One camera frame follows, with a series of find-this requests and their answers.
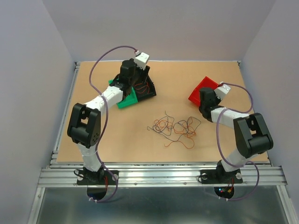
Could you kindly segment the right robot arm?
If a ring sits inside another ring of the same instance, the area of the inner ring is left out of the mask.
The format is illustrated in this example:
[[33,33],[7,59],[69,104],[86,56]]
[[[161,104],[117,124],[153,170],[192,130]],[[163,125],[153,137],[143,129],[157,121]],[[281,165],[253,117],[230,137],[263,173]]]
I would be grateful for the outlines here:
[[198,181],[202,184],[242,183],[240,168],[258,154],[270,150],[274,142],[262,114],[248,114],[227,109],[220,105],[230,87],[223,83],[215,90],[203,87],[199,91],[199,111],[205,119],[216,123],[216,127],[225,125],[234,130],[236,149],[222,157],[215,169],[203,169]]

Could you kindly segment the aluminium rail frame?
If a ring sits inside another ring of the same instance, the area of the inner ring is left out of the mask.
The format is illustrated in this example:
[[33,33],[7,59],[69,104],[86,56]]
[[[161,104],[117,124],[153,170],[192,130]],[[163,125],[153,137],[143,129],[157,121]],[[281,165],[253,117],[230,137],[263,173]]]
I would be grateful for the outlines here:
[[[109,162],[119,171],[117,196],[107,203],[90,203],[85,186],[76,184],[74,169],[80,162],[58,162],[66,120],[62,120],[57,143],[47,168],[42,169],[28,222],[30,224],[164,223],[158,209],[188,211],[188,223],[296,224],[299,221],[288,195],[282,167],[258,161],[242,170],[241,192],[255,187],[254,194],[231,204],[214,196],[210,185],[201,185],[201,170],[212,169],[214,161],[195,162]],[[255,184],[255,174],[260,174]]]

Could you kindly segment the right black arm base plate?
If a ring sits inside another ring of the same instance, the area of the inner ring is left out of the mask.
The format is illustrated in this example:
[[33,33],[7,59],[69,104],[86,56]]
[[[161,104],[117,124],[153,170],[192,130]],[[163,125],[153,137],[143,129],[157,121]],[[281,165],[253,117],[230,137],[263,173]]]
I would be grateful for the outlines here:
[[243,183],[241,171],[238,169],[233,172],[217,171],[216,169],[204,169],[197,177],[202,184],[239,184]]

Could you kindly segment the red plastic bin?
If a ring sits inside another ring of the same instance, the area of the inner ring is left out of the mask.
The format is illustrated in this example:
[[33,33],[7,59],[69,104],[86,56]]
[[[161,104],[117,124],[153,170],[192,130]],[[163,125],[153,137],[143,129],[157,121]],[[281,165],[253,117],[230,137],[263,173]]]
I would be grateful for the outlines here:
[[204,92],[207,88],[215,90],[220,86],[219,83],[213,81],[211,78],[205,76],[201,82],[195,87],[195,89],[191,92],[188,100],[195,104],[197,107],[201,105],[202,92]]

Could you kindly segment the green plastic bin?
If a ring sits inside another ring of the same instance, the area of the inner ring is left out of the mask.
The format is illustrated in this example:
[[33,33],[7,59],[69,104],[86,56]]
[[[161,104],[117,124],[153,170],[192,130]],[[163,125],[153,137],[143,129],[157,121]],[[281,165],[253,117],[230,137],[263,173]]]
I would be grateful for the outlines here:
[[117,103],[117,106],[118,106],[119,109],[123,109],[125,107],[136,104],[137,102],[138,102],[138,100],[137,100],[135,90],[134,90],[133,87],[131,87],[131,93],[129,95],[127,95],[127,97],[124,100]]

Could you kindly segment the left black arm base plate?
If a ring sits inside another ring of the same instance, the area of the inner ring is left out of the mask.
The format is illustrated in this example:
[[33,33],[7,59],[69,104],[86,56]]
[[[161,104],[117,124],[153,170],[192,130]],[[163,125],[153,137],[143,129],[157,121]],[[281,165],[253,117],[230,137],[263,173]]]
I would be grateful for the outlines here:
[[111,172],[113,176],[102,168],[97,172],[87,169],[75,169],[74,175],[77,177],[77,185],[79,186],[115,185],[115,178],[118,178],[119,171],[111,170]]

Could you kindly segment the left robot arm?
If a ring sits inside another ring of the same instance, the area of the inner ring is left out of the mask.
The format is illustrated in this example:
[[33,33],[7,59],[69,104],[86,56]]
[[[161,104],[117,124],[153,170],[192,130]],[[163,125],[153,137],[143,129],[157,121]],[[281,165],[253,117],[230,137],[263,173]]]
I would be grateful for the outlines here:
[[101,127],[101,116],[107,114],[111,106],[123,101],[135,84],[147,81],[150,70],[147,63],[148,59],[140,56],[123,61],[120,73],[103,93],[85,104],[73,106],[67,135],[77,144],[83,158],[83,169],[75,172],[79,181],[94,184],[103,181],[104,169],[97,154],[98,143],[105,130]]

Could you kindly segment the black plastic bin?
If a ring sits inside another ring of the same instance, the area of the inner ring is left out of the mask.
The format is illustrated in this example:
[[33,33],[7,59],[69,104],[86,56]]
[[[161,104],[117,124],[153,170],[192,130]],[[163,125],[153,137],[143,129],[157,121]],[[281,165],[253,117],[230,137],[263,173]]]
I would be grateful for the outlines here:
[[138,102],[147,100],[157,95],[154,83],[149,76],[146,77],[145,82],[138,82],[133,88],[135,90]]

